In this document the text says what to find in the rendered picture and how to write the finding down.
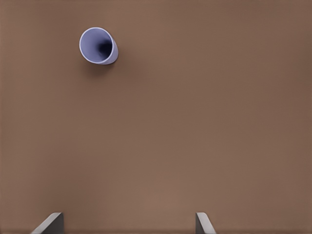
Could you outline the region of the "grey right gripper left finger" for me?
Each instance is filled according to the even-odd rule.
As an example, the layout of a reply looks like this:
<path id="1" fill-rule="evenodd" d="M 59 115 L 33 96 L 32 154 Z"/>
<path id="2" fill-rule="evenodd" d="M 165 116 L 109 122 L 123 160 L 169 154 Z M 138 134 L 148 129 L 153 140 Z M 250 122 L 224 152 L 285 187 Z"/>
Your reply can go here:
<path id="1" fill-rule="evenodd" d="M 31 234 L 64 234 L 63 213 L 50 214 Z"/>

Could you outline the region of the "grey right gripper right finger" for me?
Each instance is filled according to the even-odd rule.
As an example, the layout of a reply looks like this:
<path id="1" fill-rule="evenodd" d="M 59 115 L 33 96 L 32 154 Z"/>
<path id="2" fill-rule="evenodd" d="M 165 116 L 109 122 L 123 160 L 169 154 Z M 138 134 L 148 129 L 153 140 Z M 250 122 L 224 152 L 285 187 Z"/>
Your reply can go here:
<path id="1" fill-rule="evenodd" d="M 216 234 L 216 231 L 204 212 L 195 214 L 195 234 Z"/>

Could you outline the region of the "blue bowl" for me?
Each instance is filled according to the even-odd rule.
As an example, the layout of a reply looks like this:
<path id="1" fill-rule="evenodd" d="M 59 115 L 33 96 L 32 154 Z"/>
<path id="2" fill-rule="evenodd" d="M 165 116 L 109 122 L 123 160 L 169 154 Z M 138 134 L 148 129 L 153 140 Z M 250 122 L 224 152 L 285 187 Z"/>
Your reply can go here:
<path id="1" fill-rule="evenodd" d="M 92 27 L 82 33 L 79 49 L 82 56 L 94 64 L 108 65 L 118 58 L 115 40 L 109 32 L 100 27 Z"/>

